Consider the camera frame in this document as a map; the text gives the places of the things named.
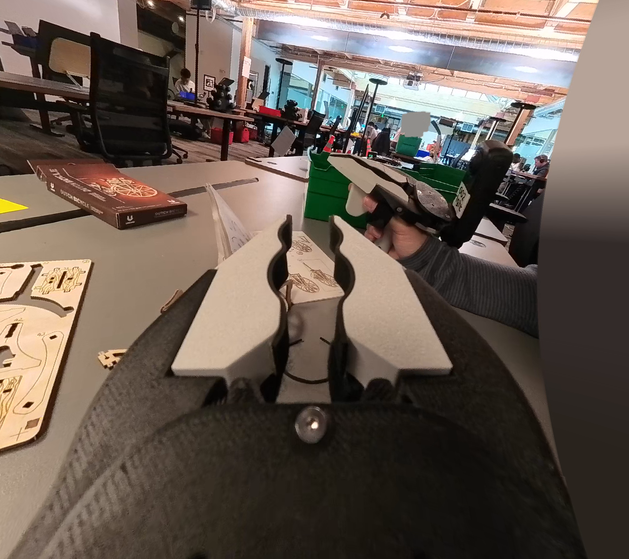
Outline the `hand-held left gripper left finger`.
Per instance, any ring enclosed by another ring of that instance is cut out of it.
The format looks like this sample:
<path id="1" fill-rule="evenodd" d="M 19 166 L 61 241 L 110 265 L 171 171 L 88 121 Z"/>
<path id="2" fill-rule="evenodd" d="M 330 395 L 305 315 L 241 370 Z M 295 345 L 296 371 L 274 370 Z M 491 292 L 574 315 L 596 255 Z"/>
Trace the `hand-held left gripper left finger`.
<path id="1" fill-rule="evenodd" d="M 287 362 L 287 281 L 293 218 L 257 233 L 218 265 L 172 362 L 180 377 L 267 380 Z"/>

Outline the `instruction booklet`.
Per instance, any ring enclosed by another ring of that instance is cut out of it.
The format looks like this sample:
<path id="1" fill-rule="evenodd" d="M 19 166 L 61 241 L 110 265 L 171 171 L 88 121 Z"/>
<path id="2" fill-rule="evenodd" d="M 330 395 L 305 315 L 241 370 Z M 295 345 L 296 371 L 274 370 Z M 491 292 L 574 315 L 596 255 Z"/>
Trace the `instruction booklet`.
<path id="1" fill-rule="evenodd" d="M 218 191 L 218 185 L 207 184 L 215 223 L 217 263 L 242 248 L 258 232 L 248 231 Z M 290 303 L 302 304 L 341 297 L 343 292 L 334 280 L 334 262 L 304 232 L 292 232 L 292 245 L 286 254 L 287 283 L 281 289 Z"/>

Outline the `black rubber band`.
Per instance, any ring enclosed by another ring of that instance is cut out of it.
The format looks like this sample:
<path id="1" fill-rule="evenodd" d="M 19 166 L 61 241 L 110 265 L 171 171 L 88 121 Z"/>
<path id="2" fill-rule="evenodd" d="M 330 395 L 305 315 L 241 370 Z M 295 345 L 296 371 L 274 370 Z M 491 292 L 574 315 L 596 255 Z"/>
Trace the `black rubber band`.
<path id="1" fill-rule="evenodd" d="M 298 338 L 294 341 L 289 342 L 288 347 L 291 348 L 295 345 L 298 345 L 300 343 L 303 343 L 304 340 L 302 338 Z M 306 379 L 303 377 L 299 377 L 297 375 L 294 375 L 292 373 L 290 373 L 288 370 L 284 371 L 284 376 L 291 379 L 292 381 L 298 382 L 298 383 L 303 383 L 306 385 L 319 385 L 319 384 L 324 384 L 324 383 L 328 383 L 328 378 L 322 378 L 322 379 Z"/>

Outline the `wooden desk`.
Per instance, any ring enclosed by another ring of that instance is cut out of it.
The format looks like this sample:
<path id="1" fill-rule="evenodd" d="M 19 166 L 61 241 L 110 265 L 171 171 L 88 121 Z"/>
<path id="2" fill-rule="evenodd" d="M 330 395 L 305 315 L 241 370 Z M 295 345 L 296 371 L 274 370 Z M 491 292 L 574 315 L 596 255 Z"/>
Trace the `wooden desk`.
<path id="1" fill-rule="evenodd" d="M 167 101 L 167 111 L 169 113 L 178 113 L 191 115 L 193 118 L 198 118 L 201 120 L 209 120 L 217 118 L 223 122 L 222 127 L 222 136 L 221 136 L 221 154 L 220 161 L 226 162 L 229 159 L 229 137 L 232 132 L 232 127 L 236 123 L 255 123 L 255 120 L 250 116 L 242 116 L 231 113 L 222 113 L 210 109 L 204 109 L 198 106 L 191 106 L 184 104 L 181 101 Z"/>
<path id="2" fill-rule="evenodd" d="M 65 84 L 36 77 L 1 72 L 1 110 L 7 108 L 37 111 L 40 124 L 31 127 L 54 137 L 64 134 L 54 131 L 50 113 L 72 115 L 89 102 L 89 89 L 74 84 Z"/>

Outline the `black office chair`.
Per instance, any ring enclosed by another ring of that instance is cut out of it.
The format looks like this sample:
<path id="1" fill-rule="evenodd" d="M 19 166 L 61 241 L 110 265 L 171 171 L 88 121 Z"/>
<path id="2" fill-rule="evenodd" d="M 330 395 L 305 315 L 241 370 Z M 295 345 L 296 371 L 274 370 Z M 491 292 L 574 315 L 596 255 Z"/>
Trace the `black office chair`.
<path id="1" fill-rule="evenodd" d="M 182 164 L 168 118 L 169 58 L 90 34 L 87 109 L 77 118 L 84 151 L 115 167 Z"/>

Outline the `brown model kit box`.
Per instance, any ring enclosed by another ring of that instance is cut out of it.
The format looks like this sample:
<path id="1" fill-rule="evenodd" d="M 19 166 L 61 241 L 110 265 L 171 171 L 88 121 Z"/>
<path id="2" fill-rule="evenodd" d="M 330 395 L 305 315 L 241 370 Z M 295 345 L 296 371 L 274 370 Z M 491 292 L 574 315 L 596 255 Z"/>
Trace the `brown model kit box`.
<path id="1" fill-rule="evenodd" d="M 187 204 L 96 160 L 30 160 L 33 173 L 56 196 L 118 230 L 180 219 Z"/>

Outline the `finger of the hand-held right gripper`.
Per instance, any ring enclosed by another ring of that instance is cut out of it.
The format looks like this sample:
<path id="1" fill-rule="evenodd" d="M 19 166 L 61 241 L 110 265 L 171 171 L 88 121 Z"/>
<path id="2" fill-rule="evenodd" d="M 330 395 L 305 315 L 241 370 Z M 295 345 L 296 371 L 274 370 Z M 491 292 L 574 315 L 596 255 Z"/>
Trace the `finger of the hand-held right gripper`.
<path id="1" fill-rule="evenodd" d="M 373 159 L 350 154 L 330 154 L 328 163 L 350 180 L 349 196 L 345 205 L 350 216 L 366 214 L 363 200 L 378 186 L 394 199 L 394 203 L 402 204 L 409 200 L 405 189 L 408 180 L 397 169 Z"/>

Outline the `person's right forearm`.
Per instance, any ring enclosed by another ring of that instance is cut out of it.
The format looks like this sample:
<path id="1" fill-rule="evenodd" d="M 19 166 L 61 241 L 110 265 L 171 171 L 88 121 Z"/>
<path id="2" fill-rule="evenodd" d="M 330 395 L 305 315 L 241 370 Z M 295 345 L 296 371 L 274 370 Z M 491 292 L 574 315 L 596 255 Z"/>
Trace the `person's right forearm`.
<path id="1" fill-rule="evenodd" d="M 539 337 L 538 266 L 510 267 L 460 253 L 429 237 L 400 260 L 447 303 Z"/>

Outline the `large wooden parts sheet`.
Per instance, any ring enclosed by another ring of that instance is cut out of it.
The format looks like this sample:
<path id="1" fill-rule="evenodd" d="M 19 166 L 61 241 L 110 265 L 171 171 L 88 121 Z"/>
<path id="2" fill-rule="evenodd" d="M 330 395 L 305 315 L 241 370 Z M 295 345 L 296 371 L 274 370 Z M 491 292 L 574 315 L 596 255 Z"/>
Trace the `large wooden parts sheet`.
<path id="1" fill-rule="evenodd" d="M 47 430 L 90 259 L 1 263 L 1 452 Z"/>

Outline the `grey tilted panel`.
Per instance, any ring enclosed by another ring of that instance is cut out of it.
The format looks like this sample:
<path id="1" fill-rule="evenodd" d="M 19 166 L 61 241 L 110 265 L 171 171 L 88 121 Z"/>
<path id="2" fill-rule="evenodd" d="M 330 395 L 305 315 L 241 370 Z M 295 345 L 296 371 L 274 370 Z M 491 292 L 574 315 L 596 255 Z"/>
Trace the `grey tilted panel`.
<path id="1" fill-rule="evenodd" d="M 269 157 L 285 157 L 297 141 L 295 130 L 285 126 L 279 132 L 275 140 L 272 141 L 269 150 Z"/>

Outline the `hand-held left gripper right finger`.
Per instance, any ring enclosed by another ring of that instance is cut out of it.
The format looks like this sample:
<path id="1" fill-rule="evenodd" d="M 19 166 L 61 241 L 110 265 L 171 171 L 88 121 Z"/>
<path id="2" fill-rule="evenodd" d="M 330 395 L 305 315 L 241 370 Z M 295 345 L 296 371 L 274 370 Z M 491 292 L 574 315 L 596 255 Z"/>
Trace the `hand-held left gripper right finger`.
<path id="1" fill-rule="evenodd" d="M 452 370 L 404 268 L 339 216 L 330 219 L 334 279 L 342 288 L 330 345 L 330 385 L 397 385 Z"/>

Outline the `wooden board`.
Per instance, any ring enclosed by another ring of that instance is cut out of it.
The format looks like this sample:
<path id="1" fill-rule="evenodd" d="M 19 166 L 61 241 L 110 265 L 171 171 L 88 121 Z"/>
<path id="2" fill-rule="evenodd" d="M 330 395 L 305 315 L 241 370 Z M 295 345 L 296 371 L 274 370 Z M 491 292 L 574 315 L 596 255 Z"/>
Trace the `wooden board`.
<path id="1" fill-rule="evenodd" d="M 303 183 L 309 180 L 310 161 L 303 156 L 249 157 L 245 163 Z"/>

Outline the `black knobbly object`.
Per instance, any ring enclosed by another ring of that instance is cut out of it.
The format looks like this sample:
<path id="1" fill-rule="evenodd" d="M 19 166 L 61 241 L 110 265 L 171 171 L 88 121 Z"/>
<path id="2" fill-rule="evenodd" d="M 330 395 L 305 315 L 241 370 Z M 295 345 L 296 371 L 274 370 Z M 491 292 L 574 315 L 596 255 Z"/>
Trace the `black knobbly object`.
<path id="1" fill-rule="evenodd" d="M 233 83 L 233 80 L 224 78 L 214 85 L 207 98 L 207 107 L 210 111 L 232 113 L 235 108 L 230 91 Z"/>

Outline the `person's right hand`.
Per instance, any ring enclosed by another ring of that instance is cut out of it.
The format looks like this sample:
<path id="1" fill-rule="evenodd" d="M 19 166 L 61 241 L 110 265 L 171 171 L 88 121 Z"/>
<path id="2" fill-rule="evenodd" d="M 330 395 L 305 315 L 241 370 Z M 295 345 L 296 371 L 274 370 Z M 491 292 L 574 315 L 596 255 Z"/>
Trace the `person's right hand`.
<path id="1" fill-rule="evenodd" d="M 399 217 L 392 217 L 383 228 L 368 224 L 365 237 L 395 260 L 416 254 L 431 235 Z"/>

